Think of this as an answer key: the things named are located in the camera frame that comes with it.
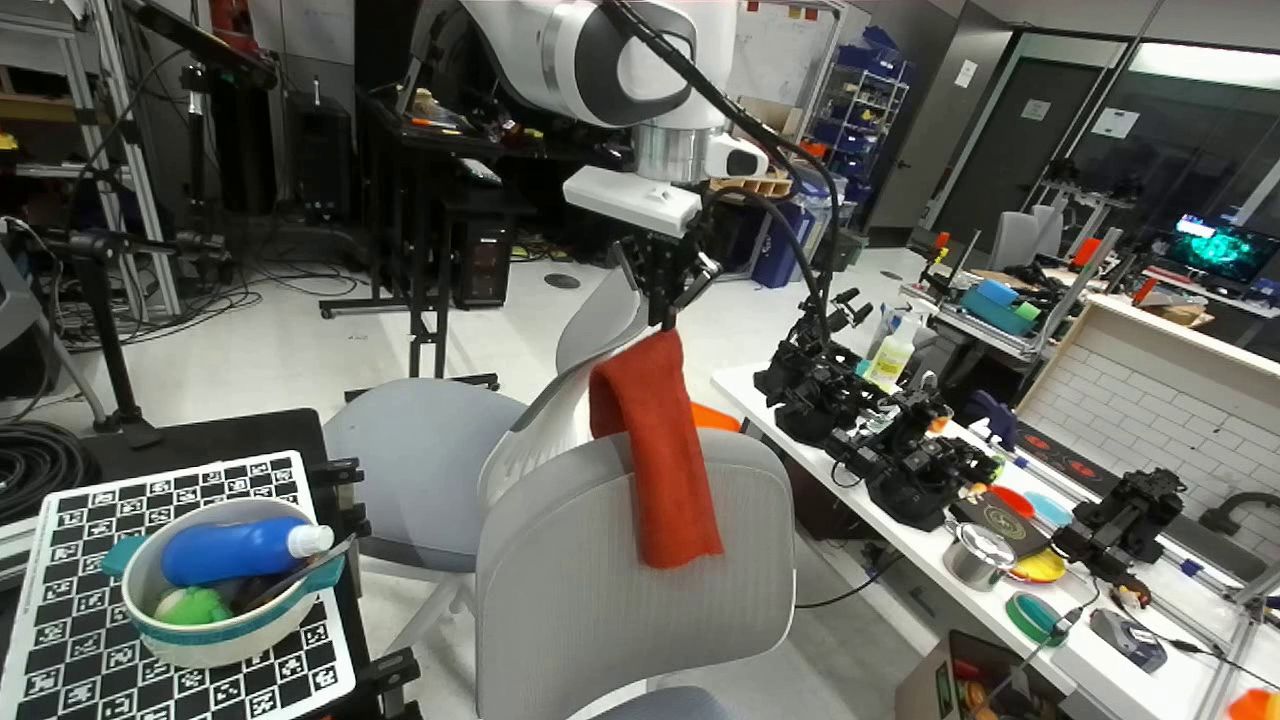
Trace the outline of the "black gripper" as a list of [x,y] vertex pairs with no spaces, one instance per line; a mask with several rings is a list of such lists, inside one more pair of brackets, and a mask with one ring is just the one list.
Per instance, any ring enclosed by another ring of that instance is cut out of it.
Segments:
[[700,296],[720,277],[720,263],[691,239],[664,239],[649,230],[622,236],[620,260],[627,280],[651,299],[649,323],[660,333],[676,327],[680,299]]

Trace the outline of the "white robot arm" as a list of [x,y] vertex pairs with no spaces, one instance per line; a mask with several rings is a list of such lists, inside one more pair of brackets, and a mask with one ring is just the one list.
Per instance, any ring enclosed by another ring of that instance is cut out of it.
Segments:
[[667,250],[636,263],[651,323],[694,296],[700,183],[765,181],[769,145],[729,103],[739,0],[459,0],[504,87],[540,112],[627,131],[633,166],[584,162],[573,209],[620,220]]

